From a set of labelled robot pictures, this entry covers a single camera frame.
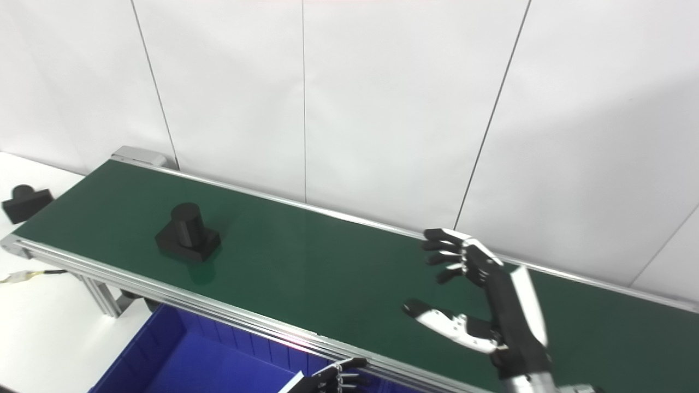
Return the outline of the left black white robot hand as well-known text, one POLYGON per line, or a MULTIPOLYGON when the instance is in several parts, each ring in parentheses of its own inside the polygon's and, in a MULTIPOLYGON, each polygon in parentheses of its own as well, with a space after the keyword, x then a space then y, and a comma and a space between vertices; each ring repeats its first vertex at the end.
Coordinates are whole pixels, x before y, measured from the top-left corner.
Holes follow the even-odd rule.
POLYGON ((279 392, 364 392, 370 381, 354 370, 367 365, 367 358, 358 356, 331 363, 311 376, 299 372, 279 392))

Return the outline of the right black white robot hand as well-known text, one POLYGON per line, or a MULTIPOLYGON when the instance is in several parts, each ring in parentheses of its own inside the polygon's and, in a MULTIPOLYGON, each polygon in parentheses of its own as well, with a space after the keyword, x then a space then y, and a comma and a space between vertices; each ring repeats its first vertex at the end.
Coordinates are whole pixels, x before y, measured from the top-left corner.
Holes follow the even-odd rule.
POLYGON ((548 336, 543 313, 527 268, 507 271, 504 263, 470 235, 445 228, 423 231, 427 264, 444 265, 438 284, 465 278, 480 288, 491 313, 489 320, 405 301, 404 312, 425 328, 491 358, 499 379, 549 373, 548 336))

